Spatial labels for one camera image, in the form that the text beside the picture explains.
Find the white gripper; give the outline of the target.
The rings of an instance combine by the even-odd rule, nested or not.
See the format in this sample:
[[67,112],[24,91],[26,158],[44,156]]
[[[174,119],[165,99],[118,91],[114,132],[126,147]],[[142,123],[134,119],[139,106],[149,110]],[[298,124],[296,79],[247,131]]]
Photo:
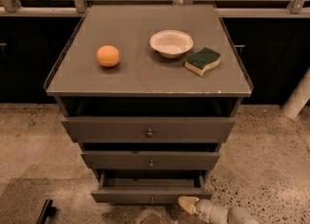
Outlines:
[[178,204],[189,214],[198,214],[206,224],[229,224],[229,210],[207,199],[198,197],[180,196]]

